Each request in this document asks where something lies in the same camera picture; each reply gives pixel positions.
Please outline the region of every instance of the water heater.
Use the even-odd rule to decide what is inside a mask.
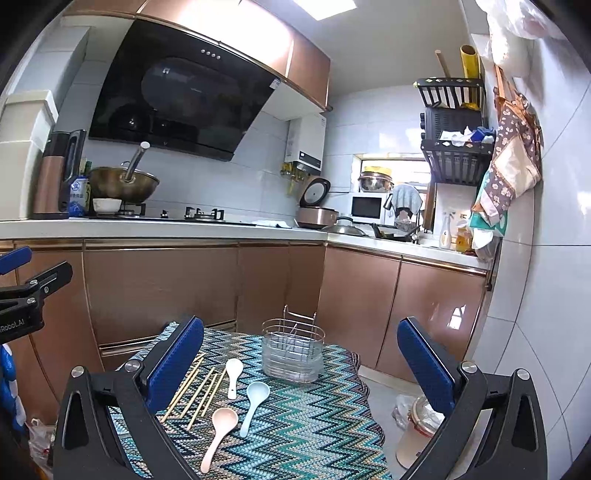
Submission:
[[[285,162],[312,175],[320,175],[325,133],[326,118],[319,113],[290,121]]]

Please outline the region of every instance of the white spoon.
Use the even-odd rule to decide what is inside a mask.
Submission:
[[[251,426],[251,420],[254,417],[255,412],[259,405],[269,398],[269,393],[271,393],[271,389],[269,388],[269,385],[264,382],[253,382],[248,385],[246,394],[248,400],[251,402],[251,408],[248,409],[246,418],[244,419],[244,422],[242,422],[240,437],[246,438],[246,435],[248,435],[248,429]]]
[[[212,467],[213,456],[216,453],[223,438],[238,425],[238,414],[231,408],[219,408],[212,415],[213,428],[216,429],[216,436],[207,449],[201,462],[201,472],[208,473]]]
[[[231,358],[226,362],[226,372],[228,372],[228,377],[230,378],[228,400],[236,400],[236,382],[242,370],[244,370],[244,364],[238,358]]]

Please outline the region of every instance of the chopstick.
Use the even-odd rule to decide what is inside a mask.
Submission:
[[[189,382],[189,380],[191,379],[191,377],[195,373],[195,370],[197,370],[199,368],[199,365],[201,365],[200,360],[202,359],[203,355],[204,355],[204,353],[200,353],[195,357],[195,360],[197,360],[197,365],[195,365],[195,367],[191,370],[191,373],[189,373],[187,378],[183,381],[183,383],[181,383],[181,386],[178,388],[178,390],[174,394],[174,397],[170,401],[170,404],[168,404],[169,407],[176,401],[176,399],[179,397],[179,394],[182,392],[183,388],[185,388],[185,385],[187,385],[187,383]]]
[[[187,406],[184,408],[183,412],[181,413],[181,416],[179,417],[180,419],[182,419],[185,416],[185,414],[189,411],[189,409],[191,408],[191,405],[193,405],[193,402],[195,401],[195,399],[199,395],[199,392],[201,392],[203,386],[205,385],[205,382],[207,382],[207,379],[213,373],[213,370],[214,370],[214,367],[212,367],[212,369],[209,371],[209,373],[207,374],[207,376],[203,379],[203,381],[201,382],[201,385],[199,385],[199,388],[193,394],[193,396],[191,397],[191,400],[189,401],[189,403],[187,404]]]
[[[201,365],[201,362],[203,362],[203,358],[200,358],[199,361],[197,362],[196,367],[198,367],[199,365]],[[196,368],[194,370],[194,373],[192,373],[192,375],[189,377],[189,380],[186,382],[185,386],[183,387],[182,390],[180,390],[179,395],[177,396],[176,400],[174,400],[168,410],[166,411],[166,413],[164,414],[164,417],[162,417],[162,419],[160,420],[160,423],[164,423],[168,417],[170,417],[170,414],[173,412],[173,410],[175,409],[175,407],[177,406],[177,403],[180,401],[181,397],[184,395],[184,393],[189,389],[189,386],[193,383],[193,380],[195,380],[195,377],[197,376],[197,374],[199,373],[199,369]]]
[[[205,399],[209,395],[209,392],[211,392],[212,387],[213,387],[213,383],[216,381],[216,377],[217,377],[217,374],[213,374],[212,382],[209,384],[209,388],[205,392],[205,395],[201,399],[201,402],[199,402],[199,406],[197,407],[197,410],[195,410],[195,413],[193,414],[193,417],[191,418],[191,421],[189,422],[189,425],[187,426],[187,431],[188,430],[191,430],[191,427],[193,426],[193,423],[195,423],[195,419],[197,419],[197,413],[199,413],[199,410],[203,406],[203,402],[205,402]]]
[[[216,383],[216,388],[213,389],[212,395],[211,397],[209,397],[209,400],[207,401],[205,408],[203,409],[203,411],[201,412],[201,418],[203,418],[205,416],[205,412],[207,412],[207,409],[209,408],[209,404],[212,402],[213,397],[216,396],[217,393],[217,389],[220,387],[220,384],[222,383],[223,377],[224,375],[226,375],[226,369],[223,369],[222,374],[220,375],[219,380]]]

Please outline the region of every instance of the gas stove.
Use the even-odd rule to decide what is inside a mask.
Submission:
[[[199,208],[186,207],[182,218],[171,218],[167,210],[162,210],[159,217],[146,216],[146,204],[124,203],[116,213],[95,214],[88,218],[97,220],[150,220],[164,222],[186,222],[186,223],[223,223],[224,225],[253,225],[252,223],[233,222],[224,218],[225,211],[214,208],[207,213]]]

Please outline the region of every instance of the screw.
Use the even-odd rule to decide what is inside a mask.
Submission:
[[[72,369],[72,376],[74,378],[81,376],[84,373],[84,367],[81,367],[80,365],[78,367],[74,367]]]
[[[525,370],[524,368],[520,368],[517,371],[517,376],[522,380],[529,380],[530,379],[530,373],[527,370]]]
[[[139,368],[139,360],[128,360],[125,362],[125,371],[126,372],[135,372]]]
[[[478,370],[478,367],[472,362],[464,362],[462,363],[462,370],[464,370],[464,372],[467,374],[475,374],[476,370]]]

